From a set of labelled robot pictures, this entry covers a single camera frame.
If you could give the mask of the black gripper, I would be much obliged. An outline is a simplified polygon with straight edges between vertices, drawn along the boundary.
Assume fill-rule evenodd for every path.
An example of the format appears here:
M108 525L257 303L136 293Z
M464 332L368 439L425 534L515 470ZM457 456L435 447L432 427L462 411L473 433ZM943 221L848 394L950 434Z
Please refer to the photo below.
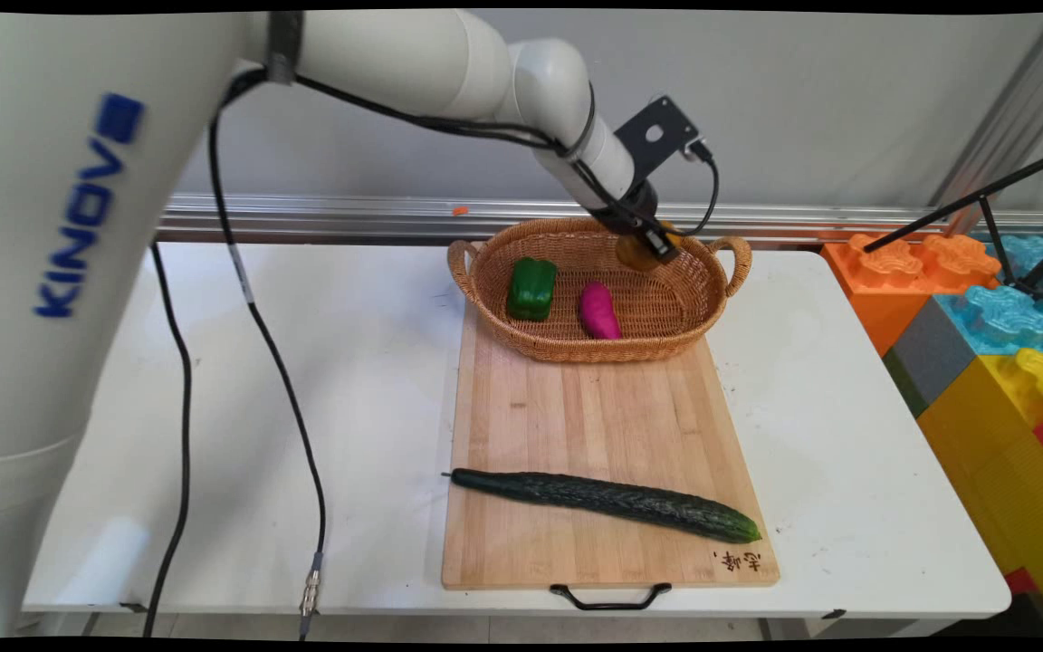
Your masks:
M653 182L636 183L624 197L613 197L599 182L591 182L590 189L603 201L600 209L590 210L596 222L612 234L640 239L641 251L649 264L670 264L680 253L679 236L655 218L658 194Z

